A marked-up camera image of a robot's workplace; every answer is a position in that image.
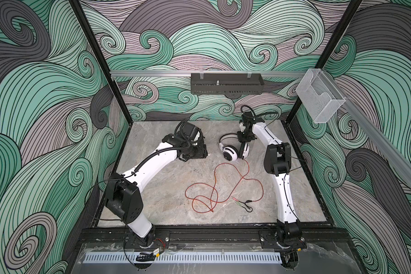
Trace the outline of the white black headphones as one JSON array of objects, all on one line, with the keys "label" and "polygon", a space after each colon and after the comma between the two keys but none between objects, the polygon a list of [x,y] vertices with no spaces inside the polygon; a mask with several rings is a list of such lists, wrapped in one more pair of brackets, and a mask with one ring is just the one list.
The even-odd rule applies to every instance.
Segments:
[{"label": "white black headphones", "polygon": [[[224,141],[228,139],[237,139],[240,147],[236,148],[233,145],[225,145]],[[236,133],[224,134],[219,138],[219,149],[227,161],[234,162],[238,159],[245,160],[250,153],[250,145],[247,142],[241,142]]]}]

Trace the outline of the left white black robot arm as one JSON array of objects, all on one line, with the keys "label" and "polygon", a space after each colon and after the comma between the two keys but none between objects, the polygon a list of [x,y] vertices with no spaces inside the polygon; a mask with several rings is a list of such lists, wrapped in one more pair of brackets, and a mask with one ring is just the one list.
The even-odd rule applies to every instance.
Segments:
[{"label": "left white black robot arm", "polygon": [[143,245],[149,246],[154,240],[155,226],[143,213],[141,193],[169,163],[177,159],[183,162],[205,159],[207,156],[202,130],[190,122],[181,121],[174,132],[166,135],[138,165],[110,177],[105,188],[104,206],[120,218]]}]

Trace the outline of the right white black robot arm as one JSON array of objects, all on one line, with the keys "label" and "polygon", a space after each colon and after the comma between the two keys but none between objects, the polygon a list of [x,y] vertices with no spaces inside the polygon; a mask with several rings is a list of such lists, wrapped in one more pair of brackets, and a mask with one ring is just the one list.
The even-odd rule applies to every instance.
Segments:
[{"label": "right white black robot arm", "polygon": [[296,214],[291,193],[290,172],[292,167],[291,145],[280,140],[269,128],[263,116],[273,112],[256,114],[250,106],[240,107],[242,120],[237,136],[241,142],[258,139],[266,147],[263,166],[274,180],[277,202],[277,226],[280,242],[301,240],[301,222]]}]

